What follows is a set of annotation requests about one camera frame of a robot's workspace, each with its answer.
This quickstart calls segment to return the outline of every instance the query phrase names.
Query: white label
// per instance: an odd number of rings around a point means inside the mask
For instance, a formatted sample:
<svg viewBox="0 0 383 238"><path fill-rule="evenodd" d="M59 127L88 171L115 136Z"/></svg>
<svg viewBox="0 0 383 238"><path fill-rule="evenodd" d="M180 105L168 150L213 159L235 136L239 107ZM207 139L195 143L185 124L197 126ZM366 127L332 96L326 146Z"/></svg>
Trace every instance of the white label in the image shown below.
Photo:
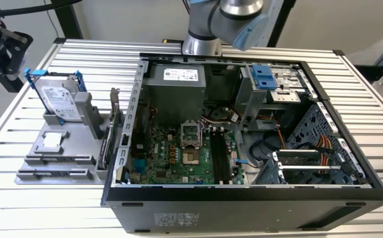
<svg viewBox="0 0 383 238"><path fill-rule="evenodd" d="M49 102L55 115L63 120L80 120L77 109L73 103L72 95L68 89L63 87L43 86L41 91Z"/></svg>
<svg viewBox="0 0 383 238"><path fill-rule="evenodd" d="M231 117L231 121L236 122L236 120L237 120L237 114L233 113L233 115L232 115L232 117Z"/></svg>
<svg viewBox="0 0 383 238"><path fill-rule="evenodd" d="M43 139L43 146L44 147L57 147L61 141L61 134L57 132L47 132L45 137Z"/></svg>
<svg viewBox="0 0 383 238"><path fill-rule="evenodd" d="M167 68L163 72L164 80L199 81L196 69Z"/></svg>
<svg viewBox="0 0 383 238"><path fill-rule="evenodd" d="M196 226L200 213L155 213L153 221L159 227Z"/></svg>

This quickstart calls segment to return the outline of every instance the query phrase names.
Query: motherboard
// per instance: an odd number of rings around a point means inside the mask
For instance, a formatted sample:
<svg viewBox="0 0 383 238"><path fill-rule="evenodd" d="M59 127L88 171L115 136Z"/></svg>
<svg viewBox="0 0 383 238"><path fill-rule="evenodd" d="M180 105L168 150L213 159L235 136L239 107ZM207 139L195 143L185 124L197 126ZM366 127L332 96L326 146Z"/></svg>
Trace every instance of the motherboard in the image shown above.
<svg viewBox="0 0 383 238"><path fill-rule="evenodd" d="M184 143L192 140L200 140L196 146ZM221 159L215 158L217 147L224 150ZM140 184L243 184L243 171L233 164L233 158L237 158L237 149L232 131L203 130L199 126L192 128L191 124L183 124L181 128L155 127L147 158L133 161L131 181Z"/></svg>

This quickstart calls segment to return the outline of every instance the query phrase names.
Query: blue plastic latch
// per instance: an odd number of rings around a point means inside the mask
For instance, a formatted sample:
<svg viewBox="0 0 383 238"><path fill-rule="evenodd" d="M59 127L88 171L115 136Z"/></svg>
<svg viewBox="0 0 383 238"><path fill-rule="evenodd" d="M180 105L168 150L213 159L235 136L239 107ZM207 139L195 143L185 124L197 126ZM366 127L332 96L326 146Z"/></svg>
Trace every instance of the blue plastic latch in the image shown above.
<svg viewBox="0 0 383 238"><path fill-rule="evenodd" d="M85 84L84 84L84 79L83 79L83 74L81 74L79 71L76 71L73 75L75 75L75 77L76 77L76 79L77 79L79 90L80 90L81 92L87 92L87 88L85 88Z"/></svg>
<svg viewBox="0 0 383 238"><path fill-rule="evenodd" d="M252 69L252 77L256 82L257 89L274 90L278 88L278 84L272 75L272 71L270 66L265 65L253 65Z"/></svg>
<svg viewBox="0 0 383 238"><path fill-rule="evenodd" d="M45 76L48 74L48 71L45 69L36 69L31 72L32 76Z"/></svg>
<svg viewBox="0 0 383 238"><path fill-rule="evenodd" d="M31 87L32 89L35 89L35 84L33 84L33 82L32 82L29 72L31 72L31 68L27 68L27 69L24 70L24 77L25 77L25 79L27 79L27 82L29 83L29 87Z"/></svg>

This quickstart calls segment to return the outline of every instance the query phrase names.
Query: green circuit board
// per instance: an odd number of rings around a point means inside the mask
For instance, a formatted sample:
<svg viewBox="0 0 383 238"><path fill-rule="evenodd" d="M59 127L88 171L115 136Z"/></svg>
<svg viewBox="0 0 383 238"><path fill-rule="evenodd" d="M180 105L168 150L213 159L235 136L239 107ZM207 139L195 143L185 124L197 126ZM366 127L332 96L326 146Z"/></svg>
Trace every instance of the green circuit board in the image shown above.
<svg viewBox="0 0 383 238"><path fill-rule="evenodd" d="M208 131L201 132L203 142L197 150L180 147L180 136L180 128L152 129L149 153L145 171L140 175L140 184L215 184ZM227 148L237 153L232 131L224 133L224 139ZM227 152L228 166L231 152ZM235 172L236 174L231 176L232 184L243 184L240 167Z"/></svg>

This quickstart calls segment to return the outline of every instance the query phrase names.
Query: power supply label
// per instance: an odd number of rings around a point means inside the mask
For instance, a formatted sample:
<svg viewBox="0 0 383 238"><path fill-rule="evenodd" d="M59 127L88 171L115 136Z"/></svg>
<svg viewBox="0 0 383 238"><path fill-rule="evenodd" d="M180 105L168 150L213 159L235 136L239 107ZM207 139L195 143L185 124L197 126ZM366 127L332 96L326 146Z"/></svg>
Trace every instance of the power supply label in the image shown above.
<svg viewBox="0 0 383 238"><path fill-rule="evenodd" d="M65 121L80 120L69 90L63 87L43 86L41 91L51 104L55 115Z"/></svg>
<svg viewBox="0 0 383 238"><path fill-rule="evenodd" d="M164 80L199 81L196 69L167 68L163 72Z"/></svg>
<svg viewBox="0 0 383 238"><path fill-rule="evenodd" d="M196 226L200 213L155 213L153 221L159 227Z"/></svg>

